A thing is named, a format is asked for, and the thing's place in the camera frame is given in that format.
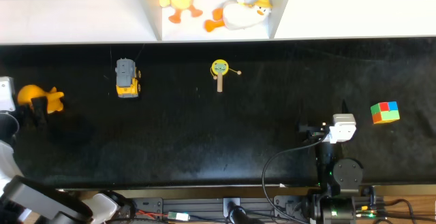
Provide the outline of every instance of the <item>toy cube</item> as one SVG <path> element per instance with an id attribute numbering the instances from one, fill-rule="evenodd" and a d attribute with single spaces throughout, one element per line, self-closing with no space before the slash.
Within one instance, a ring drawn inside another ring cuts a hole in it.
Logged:
<path id="1" fill-rule="evenodd" d="M 371 114 L 375 124 L 390 123 L 400 119 L 398 106 L 395 101 L 375 104 L 371 107 Z"/>

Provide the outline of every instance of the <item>black table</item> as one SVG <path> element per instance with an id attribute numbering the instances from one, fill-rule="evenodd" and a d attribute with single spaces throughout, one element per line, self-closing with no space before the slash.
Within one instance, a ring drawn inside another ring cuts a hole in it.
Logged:
<path id="1" fill-rule="evenodd" d="M 260 184 L 270 156 L 302 145 L 301 111 L 330 122 L 343 100 L 358 130 L 342 151 L 364 183 L 435 183 L 435 50 L 432 38 L 3 46 L 0 76 L 65 93 L 49 132 L 25 127 L 15 146 L 24 175 L 56 187 Z M 119 58 L 142 71 L 138 100 L 116 96 Z M 223 93 L 215 59 L 243 73 L 224 76 Z M 398 103 L 400 121 L 373 125 L 381 101 Z M 313 149 L 278 158 L 267 178 L 316 185 Z"/>

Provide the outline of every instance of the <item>wooden handle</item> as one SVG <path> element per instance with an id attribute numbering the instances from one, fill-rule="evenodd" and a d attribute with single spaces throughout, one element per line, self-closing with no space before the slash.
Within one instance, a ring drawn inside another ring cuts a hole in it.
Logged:
<path id="1" fill-rule="evenodd" d="M 223 92 L 223 74 L 218 73 L 217 91 Z"/>

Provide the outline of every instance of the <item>yellow toy truck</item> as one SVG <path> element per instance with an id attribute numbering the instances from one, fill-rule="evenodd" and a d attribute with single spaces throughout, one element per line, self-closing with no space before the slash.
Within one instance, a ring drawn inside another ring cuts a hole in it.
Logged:
<path id="1" fill-rule="evenodd" d="M 119 59 L 116 61 L 116 92 L 121 98 L 138 97 L 141 92 L 141 71 L 130 59 Z"/>

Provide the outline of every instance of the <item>yellow hat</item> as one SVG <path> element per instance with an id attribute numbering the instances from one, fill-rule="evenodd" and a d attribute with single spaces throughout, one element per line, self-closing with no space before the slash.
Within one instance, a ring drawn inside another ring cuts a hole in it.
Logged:
<path id="1" fill-rule="evenodd" d="M 260 7 L 273 7 L 270 4 L 270 0 L 257 0 L 254 5 L 260 6 Z"/>

